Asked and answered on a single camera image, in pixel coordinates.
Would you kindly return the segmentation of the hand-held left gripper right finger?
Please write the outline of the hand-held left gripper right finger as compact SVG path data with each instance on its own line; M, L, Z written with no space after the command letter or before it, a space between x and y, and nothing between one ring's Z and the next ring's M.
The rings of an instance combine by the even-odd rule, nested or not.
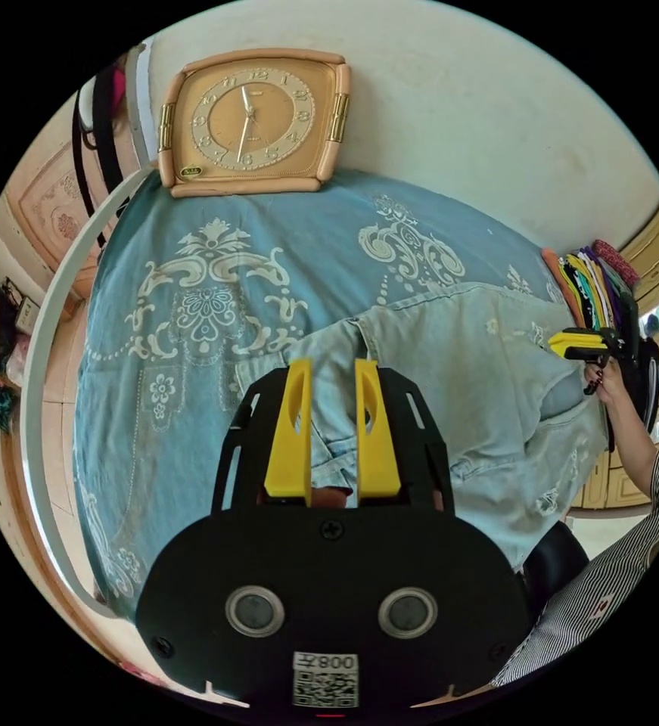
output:
M355 361L357 498L361 505L395 498L401 483L376 361Z

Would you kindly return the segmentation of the person's right hand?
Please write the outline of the person's right hand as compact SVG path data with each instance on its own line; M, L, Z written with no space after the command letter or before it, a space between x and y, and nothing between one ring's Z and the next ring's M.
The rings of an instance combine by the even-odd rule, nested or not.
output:
M586 382L592 386L592 392L606 406L614 407L629 399L621 368L615 358L609 358L604 366L587 363L584 375Z

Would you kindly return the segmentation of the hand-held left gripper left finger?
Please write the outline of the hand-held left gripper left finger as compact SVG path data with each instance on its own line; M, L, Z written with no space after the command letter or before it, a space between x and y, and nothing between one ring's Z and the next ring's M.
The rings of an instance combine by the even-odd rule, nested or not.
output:
M283 375L275 432L266 469L264 489L277 500L311 502L311 363L297 359Z

